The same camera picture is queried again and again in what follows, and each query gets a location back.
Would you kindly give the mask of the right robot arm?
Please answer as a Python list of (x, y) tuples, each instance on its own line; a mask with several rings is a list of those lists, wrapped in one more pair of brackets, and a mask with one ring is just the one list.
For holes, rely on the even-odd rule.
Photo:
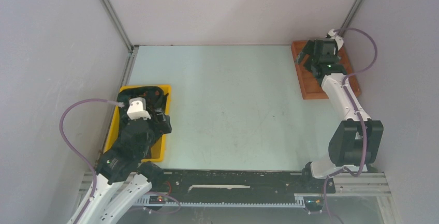
[(309, 162), (301, 178), (308, 192), (316, 191), (323, 178), (339, 172), (357, 175), (376, 161), (384, 132), (381, 121), (373, 120), (357, 99), (347, 78), (348, 69), (340, 52), (344, 44), (338, 35), (295, 41), (291, 46), (303, 99), (330, 100), (341, 122), (328, 144), (327, 153)]

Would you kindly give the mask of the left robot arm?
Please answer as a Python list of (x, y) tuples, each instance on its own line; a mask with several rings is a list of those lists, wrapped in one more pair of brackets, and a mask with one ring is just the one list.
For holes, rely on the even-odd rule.
[(116, 223), (138, 198), (164, 184), (163, 169), (144, 159), (171, 133), (170, 117), (162, 108), (122, 111), (115, 139), (100, 157), (87, 196), (68, 223)]

